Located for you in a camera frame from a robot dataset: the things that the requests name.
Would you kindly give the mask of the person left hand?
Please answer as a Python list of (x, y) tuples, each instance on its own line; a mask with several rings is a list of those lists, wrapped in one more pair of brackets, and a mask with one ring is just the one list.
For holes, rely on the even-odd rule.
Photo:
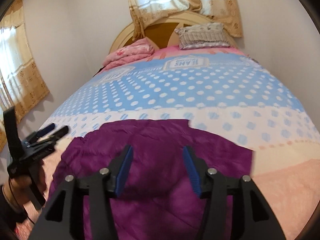
[[(37, 187), (41, 194), (47, 189), (46, 175), (43, 169), (44, 162), (40, 161), (40, 167), (38, 172), (38, 184)], [(3, 187), (3, 191), (6, 193), (8, 200), (16, 207), (23, 207), (29, 203), (30, 197), (28, 193), (29, 186), (31, 185), (31, 178), (29, 176), (20, 176), (14, 179), (10, 179)]]

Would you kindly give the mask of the dark left sleeve forearm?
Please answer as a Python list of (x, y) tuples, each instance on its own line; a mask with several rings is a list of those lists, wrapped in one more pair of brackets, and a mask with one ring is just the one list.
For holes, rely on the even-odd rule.
[(16, 226), (18, 223), (23, 223), (27, 219), (25, 209), (16, 209), (9, 203), (3, 191), (4, 185), (1, 185), (1, 213), (0, 213), (0, 227), (1, 239), (18, 239), (16, 235)]

